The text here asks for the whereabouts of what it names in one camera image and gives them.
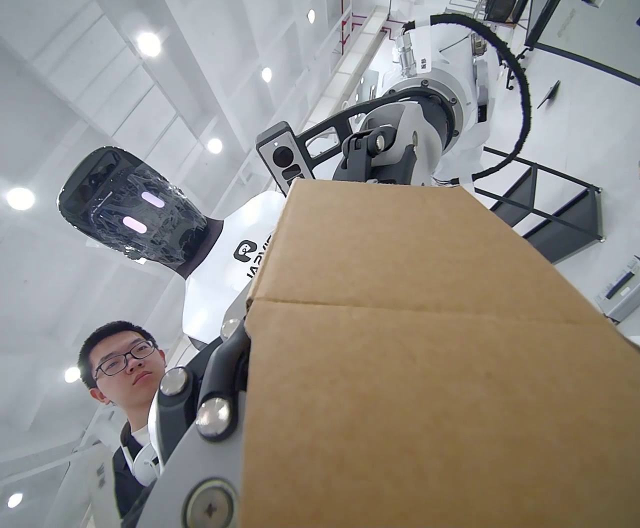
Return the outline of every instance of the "round metal bolt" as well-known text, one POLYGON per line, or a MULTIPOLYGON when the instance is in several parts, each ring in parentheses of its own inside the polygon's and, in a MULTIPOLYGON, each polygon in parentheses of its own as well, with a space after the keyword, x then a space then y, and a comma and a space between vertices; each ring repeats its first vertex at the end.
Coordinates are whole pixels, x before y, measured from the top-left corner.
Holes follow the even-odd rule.
POLYGON ((229 319, 225 321, 222 323, 222 328, 220 329, 220 337, 226 341, 236 331, 238 326, 240 326, 240 319, 229 319))
POLYGON ((185 509, 189 528, 227 528, 234 518, 234 492, 220 480, 202 483, 189 497, 185 509))
POLYGON ((231 423, 231 406, 224 398, 211 398, 196 413, 196 428, 205 438, 215 438, 231 423))
POLYGON ((176 367, 167 371, 160 380, 160 392, 165 396, 180 394, 187 386, 189 375, 182 367, 176 367))

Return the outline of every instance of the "wire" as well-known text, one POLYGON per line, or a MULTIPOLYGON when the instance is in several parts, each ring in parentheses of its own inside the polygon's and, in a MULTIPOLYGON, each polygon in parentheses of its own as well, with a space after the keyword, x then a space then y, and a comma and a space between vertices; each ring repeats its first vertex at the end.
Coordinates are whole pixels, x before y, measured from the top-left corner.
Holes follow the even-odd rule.
POLYGON ((451 45, 448 45, 447 47, 444 47, 442 49, 439 49, 438 52, 442 53, 443 51, 448 50, 450 47, 454 47, 456 44, 460 44, 460 42, 462 42, 463 40, 468 39, 471 36, 471 33, 473 33, 473 31, 470 31, 469 34, 467 36, 462 37, 460 40, 458 40, 457 42, 454 42, 451 45))
MULTIPOLYGON (((489 176, 490 174, 494 174, 498 172, 500 169, 506 167, 509 163, 511 163, 515 157, 520 153, 522 147, 524 145, 527 136, 529 135, 529 131, 531 130, 531 94, 529 93, 529 83, 527 82, 527 78, 524 74, 524 70, 522 66, 520 66, 520 62, 514 54, 511 52, 509 47, 503 42, 493 31, 491 31, 484 24, 478 22, 475 19, 467 17, 465 15, 458 15, 457 13, 443 13, 441 15, 432 15, 430 18, 431 25, 436 26, 437 24, 455 24, 457 26, 464 26, 466 28, 471 29, 481 37, 483 37, 489 44, 491 44, 498 51, 499 55, 504 59, 507 63, 513 75, 518 81, 520 85, 520 106, 522 108, 522 127, 520 129, 520 135, 515 145, 513 146, 513 150, 510 154, 508 154, 500 163, 485 169, 483 171, 477 172, 471 175, 472 181, 477 181, 480 178, 484 178, 485 176, 489 176)), ((403 34, 411 29, 415 29, 415 21, 407 22, 403 26, 403 34)), ((438 185, 460 185, 459 178, 452 178, 451 180, 436 180, 436 184, 438 185)))

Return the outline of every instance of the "white ceiling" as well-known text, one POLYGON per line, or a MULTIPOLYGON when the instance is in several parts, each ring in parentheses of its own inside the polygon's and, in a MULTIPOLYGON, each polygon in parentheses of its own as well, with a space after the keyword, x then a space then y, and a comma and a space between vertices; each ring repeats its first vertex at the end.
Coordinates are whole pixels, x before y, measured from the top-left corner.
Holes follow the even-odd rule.
MULTIPOLYGON (((374 3, 354 9, 367 14, 374 3)), ((95 440, 83 433, 97 405, 80 382, 63 379, 84 338, 114 319, 142 324, 165 348, 181 335, 184 281, 95 247, 66 224, 56 197, 68 175, 93 149, 119 145, 204 213, 232 212, 270 184, 253 154, 256 135, 281 119, 298 127, 324 88, 339 33, 320 44, 341 4, 0 0, 0 195, 23 186, 36 196, 23 212, 0 201, 0 525, 67 528, 81 519, 47 517, 68 464, 38 468, 95 440), (159 35, 158 57, 141 57, 142 31, 159 35), (204 147, 213 137, 223 142, 219 155, 204 147), (24 500, 9 510, 14 492, 24 500)))

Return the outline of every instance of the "pipe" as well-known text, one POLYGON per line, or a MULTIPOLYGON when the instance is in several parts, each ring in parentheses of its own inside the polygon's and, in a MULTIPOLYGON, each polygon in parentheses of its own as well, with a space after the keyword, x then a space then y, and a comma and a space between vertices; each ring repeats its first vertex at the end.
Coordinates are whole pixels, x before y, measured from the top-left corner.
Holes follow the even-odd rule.
MULTIPOLYGON (((361 25, 362 24, 360 22, 352 22, 351 23, 351 30, 353 31, 353 26, 361 26, 361 25)), ((391 28, 386 28, 386 27, 383 26, 381 31, 384 31, 385 33, 388 32, 389 40, 391 40, 393 42, 393 38, 391 38, 391 28)))
MULTIPOLYGON (((344 16, 344 0, 340 0, 340 18, 342 18, 344 16)), ((340 24, 340 43, 342 44, 342 53, 341 55, 344 56, 344 43, 346 42, 346 39, 344 38, 344 25, 346 24, 347 20, 344 19, 342 21, 342 24, 340 24)))
MULTIPOLYGON (((365 19, 366 17, 364 17, 363 15, 353 15, 353 18, 365 19)), ((387 19, 387 22, 393 22, 394 24, 402 24, 403 26, 406 24, 405 22, 400 22, 400 20, 392 20, 392 19, 387 19)))

